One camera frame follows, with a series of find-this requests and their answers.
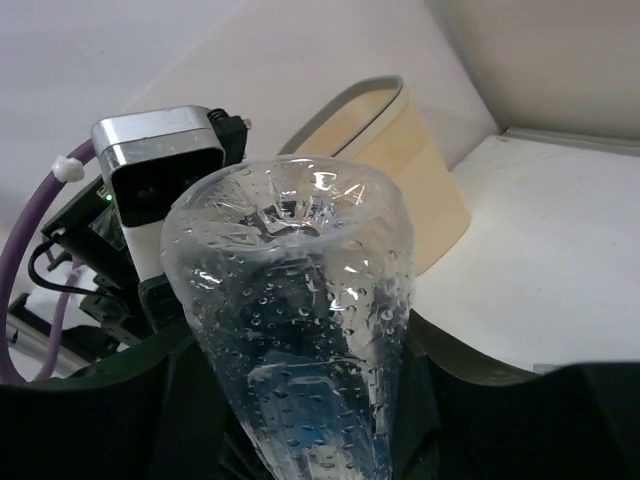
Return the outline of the blue label water bottle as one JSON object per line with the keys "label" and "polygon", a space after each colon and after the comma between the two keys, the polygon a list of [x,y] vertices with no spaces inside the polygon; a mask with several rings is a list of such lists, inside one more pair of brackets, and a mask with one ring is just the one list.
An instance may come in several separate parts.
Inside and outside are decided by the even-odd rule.
{"label": "blue label water bottle", "polygon": [[161,262],[274,477],[392,477],[415,262],[387,175],[322,157],[224,168],[173,203]]}

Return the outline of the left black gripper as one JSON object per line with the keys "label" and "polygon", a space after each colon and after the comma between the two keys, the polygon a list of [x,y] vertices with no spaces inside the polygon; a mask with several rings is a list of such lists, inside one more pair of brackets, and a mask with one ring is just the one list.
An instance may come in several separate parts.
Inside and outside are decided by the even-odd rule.
{"label": "left black gripper", "polygon": [[77,193],[41,229],[45,242],[57,245],[92,271],[80,310],[102,331],[135,345],[184,320],[182,307],[164,275],[141,282],[124,239],[112,197],[100,177]]}

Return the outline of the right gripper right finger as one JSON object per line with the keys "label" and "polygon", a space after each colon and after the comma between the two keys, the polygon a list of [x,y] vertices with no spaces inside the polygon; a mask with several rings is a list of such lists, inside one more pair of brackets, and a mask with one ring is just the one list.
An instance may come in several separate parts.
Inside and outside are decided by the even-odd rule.
{"label": "right gripper right finger", "polygon": [[413,314],[392,458],[398,479],[636,479],[639,365],[535,374]]}

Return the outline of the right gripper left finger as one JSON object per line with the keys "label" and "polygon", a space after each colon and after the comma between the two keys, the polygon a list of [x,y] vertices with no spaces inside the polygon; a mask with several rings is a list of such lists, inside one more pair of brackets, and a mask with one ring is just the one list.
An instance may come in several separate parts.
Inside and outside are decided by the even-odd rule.
{"label": "right gripper left finger", "polygon": [[174,325],[64,379],[1,388],[4,479],[267,479]]}

